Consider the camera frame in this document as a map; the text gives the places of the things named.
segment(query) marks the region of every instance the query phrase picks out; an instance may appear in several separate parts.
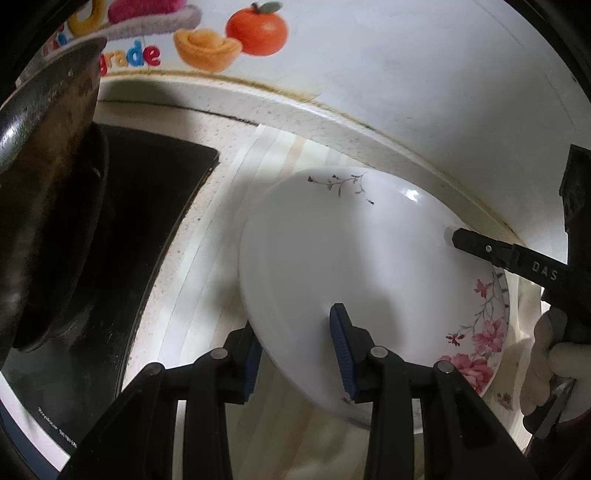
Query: kitchen counter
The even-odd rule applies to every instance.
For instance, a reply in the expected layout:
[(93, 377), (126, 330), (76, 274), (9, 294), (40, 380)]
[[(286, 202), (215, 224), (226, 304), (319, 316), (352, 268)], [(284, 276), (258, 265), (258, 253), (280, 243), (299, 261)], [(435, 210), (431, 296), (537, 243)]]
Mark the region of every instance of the kitchen counter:
[[(231, 330), (244, 325), (236, 265), (239, 237), (254, 198), (293, 171), (328, 164), (362, 165), (283, 129), (189, 109), (99, 102), (95, 119), (220, 151), (219, 165), (197, 194), (161, 266), (132, 348), (125, 384), (151, 361), (167, 368), (191, 363), (221, 345)], [(524, 447), (529, 435), (521, 427), (516, 396), (527, 367), (533, 321), (540, 311), (539, 288), (513, 276), (508, 282), (511, 327), (501, 367), (485, 400)], [(33, 443), (60, 469), (67, 455), (57, 445), (50, 445), (38, 426), (35, 428), (3, 380), (0, 399)], [(226, 411), (237, 479), (362, 478), (369, 432), (309, 403), (264, 354), (249, 403), (227, 406)], [(174, 457), (177, 478), (183, 418), (181, 402)], [(415, 450), (417, 472), (421, 472), (420, 435), (415, 436)]]

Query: glove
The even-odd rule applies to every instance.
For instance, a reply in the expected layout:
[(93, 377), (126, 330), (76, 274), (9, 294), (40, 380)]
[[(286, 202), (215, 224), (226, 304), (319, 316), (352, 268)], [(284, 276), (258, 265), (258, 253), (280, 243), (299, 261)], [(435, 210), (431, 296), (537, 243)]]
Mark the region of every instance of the glove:
[(550, 379), (554, 374), (577, 379), (560, 422), (573, 420), (591, 408), (591, 345), (558, 343), (551, 348), (554, 335), (550, 312), (545, 312), (534, 328), (535, 342), (519, 402), (523, 415), (550, 398)]

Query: black clamp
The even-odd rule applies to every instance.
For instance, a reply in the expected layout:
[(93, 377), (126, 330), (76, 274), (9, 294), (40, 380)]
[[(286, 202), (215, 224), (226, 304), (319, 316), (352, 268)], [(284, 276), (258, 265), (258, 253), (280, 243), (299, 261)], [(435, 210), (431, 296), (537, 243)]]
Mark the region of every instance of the black clamp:
[(421, 401), (425, 480), (537, 479), (451, 362), (415, 365), (375, 346), (367, 330), (351, 324), (342, 303), (330, 309), (330, 333), (350, 399), (374, 402), (365, 480), (414, 478), (412, 398)]
[(179, 400), (186, 400), (183, 478), (231, 480), (226, 403), (254, 390), (261, 346), (250, 324), (192, 365), (146, 365), (82, 440), (59, 480), (170, 480)]

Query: black stovetop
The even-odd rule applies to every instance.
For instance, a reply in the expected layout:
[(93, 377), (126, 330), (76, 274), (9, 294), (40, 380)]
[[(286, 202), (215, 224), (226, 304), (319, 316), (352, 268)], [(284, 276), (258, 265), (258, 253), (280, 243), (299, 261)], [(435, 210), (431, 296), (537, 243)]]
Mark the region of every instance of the black stovetop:
[(75, 321), (32, 352), (13, 349), (2, 374), (39, 425), (73, 453), (121, 390), (155, 276), (201, 184), (212, 148), (102, 126), (109, 142), (108, 195), (72, 302)]

